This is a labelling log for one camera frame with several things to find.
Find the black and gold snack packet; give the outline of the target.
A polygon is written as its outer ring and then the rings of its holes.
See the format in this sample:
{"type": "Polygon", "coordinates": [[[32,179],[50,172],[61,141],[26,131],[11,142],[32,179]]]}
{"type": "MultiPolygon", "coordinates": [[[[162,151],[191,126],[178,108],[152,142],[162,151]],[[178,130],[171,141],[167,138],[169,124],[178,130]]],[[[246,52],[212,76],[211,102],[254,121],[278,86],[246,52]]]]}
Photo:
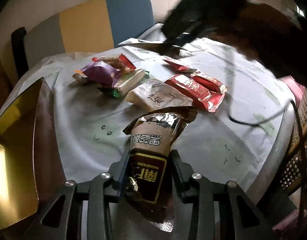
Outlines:
{"type": "Polygon", "coordinates": [[[135,119],[124,129],[130,136],[125,198],[154,225],[174,218],[169,154],[197,114],[190,106],[162,108],[135,119]]]}

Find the red white round-logo packet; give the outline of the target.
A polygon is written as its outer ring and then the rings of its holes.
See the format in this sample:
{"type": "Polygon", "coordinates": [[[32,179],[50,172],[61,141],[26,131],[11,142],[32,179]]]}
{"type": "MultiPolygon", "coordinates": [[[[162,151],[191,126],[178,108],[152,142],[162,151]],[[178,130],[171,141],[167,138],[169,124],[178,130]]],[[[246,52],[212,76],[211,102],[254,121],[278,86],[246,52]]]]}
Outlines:
{"type": "Polygon", "coordinates": [[[180,60],[176,60],[176,59],[167,57],[163,59],[163,61],[166,62],[168,65],[170,65],[173,68],[173,70],[180,72],[180,73],[194,73],[197,71],[197,69],[185,65],[180,60]]]}

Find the large red snack packet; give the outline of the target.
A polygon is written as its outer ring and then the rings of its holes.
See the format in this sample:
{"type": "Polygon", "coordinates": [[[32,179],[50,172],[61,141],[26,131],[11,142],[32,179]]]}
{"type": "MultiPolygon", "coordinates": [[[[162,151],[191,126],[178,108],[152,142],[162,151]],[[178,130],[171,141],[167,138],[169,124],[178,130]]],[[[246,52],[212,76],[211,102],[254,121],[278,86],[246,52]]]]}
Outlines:
{"type": "Polygon", "coordinates": [[[215,113],[217,111],[226,95],[226,93],[219,94],[212,92],[194,81],[191,77],[183,74],[174,75],[167,79],[165,83],[191,98],[193,100],[193,106],[204,109],[209,113],[215,113]]]}

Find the beige pastry packet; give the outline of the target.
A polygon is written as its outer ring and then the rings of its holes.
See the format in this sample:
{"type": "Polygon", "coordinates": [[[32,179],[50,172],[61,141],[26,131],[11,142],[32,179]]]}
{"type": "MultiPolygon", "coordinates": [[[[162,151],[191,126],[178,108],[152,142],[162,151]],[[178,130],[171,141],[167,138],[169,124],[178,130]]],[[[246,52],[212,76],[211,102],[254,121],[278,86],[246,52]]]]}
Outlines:
{"type": "Polygon", "coordinates": [[[193,104],[191,98],[157,79],[149,80],[129,91],[124,101],[147,112],[167,107],[192,106],[193,104]]]}

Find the green yellow cracker pack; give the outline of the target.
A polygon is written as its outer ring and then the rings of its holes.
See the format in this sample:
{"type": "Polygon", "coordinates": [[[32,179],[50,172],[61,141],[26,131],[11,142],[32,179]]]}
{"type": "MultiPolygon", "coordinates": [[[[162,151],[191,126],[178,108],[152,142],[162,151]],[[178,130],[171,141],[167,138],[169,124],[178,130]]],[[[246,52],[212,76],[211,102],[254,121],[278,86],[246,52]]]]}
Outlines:
{"type": "Polygon", "coordinates": [[[146,71],[144,69],[134,70],[124,76],[121,76],[113,86],[113,96],[120,98],[134,89],[136,85],[145,77],[146,71]]]}

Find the purple snack packet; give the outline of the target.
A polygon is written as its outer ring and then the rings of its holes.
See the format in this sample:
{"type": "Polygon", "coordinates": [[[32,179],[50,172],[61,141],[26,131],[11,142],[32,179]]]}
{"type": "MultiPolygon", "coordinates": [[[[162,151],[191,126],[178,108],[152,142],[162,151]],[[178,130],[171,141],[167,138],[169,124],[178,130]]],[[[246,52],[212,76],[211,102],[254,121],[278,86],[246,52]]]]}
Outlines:
{"type": "Polygon", "coordinates": [[[121,72],[104,61],[86,65],[80,71],[90,80],[112,88],[121,76],[121,72]]]}

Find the clear orange snack packet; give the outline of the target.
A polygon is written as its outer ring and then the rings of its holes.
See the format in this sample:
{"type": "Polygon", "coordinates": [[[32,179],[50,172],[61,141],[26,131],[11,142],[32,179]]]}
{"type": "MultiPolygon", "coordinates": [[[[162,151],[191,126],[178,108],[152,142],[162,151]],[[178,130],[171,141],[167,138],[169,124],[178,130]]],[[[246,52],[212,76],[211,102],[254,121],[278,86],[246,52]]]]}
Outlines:
{"type": "Polygon", "coordinates": [[[87,76],[83,74],[81,70],[74,70],[74,74],[72,75],[72,78],[80,84],[85,84],[89,81],[87,76]]]}

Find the gold and brown gift box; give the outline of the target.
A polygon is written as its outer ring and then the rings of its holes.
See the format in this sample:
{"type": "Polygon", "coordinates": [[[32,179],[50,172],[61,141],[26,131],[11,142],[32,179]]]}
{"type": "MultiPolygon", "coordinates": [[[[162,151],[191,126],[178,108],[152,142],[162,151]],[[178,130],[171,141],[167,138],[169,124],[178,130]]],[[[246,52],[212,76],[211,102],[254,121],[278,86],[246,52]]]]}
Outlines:
{"type": "Polygon", "coordinates": [[[35,214],[65,181],[54,93],[40,78],[0,116],[0,230],[35,214]]]}

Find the grey yellow blue sofa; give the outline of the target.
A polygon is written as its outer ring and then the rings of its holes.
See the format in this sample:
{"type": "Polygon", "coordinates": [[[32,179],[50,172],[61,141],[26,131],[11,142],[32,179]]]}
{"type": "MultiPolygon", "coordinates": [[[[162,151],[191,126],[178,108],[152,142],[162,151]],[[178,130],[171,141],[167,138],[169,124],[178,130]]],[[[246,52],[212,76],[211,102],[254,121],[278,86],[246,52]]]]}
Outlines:
{"type": "Polygon", "coordinates": [[[26,60],[33,67],[47,56],[107,51],[137,38],[154,23],[150,0],[91,0],[32,28],[24,37],[26,60]]]}

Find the black chair back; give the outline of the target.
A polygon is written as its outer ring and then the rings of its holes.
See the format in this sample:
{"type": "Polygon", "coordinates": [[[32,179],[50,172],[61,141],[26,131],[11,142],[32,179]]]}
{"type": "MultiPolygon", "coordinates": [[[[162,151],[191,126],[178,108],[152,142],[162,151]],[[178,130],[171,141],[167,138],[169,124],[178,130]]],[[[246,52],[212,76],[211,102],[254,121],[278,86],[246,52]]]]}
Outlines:
{"type": "Polygon", "coordinates": [[[12,54],[19,79],[29,70],[24,46],[25,36],[25,27],[20,27],[11,34],[12,54]]]}

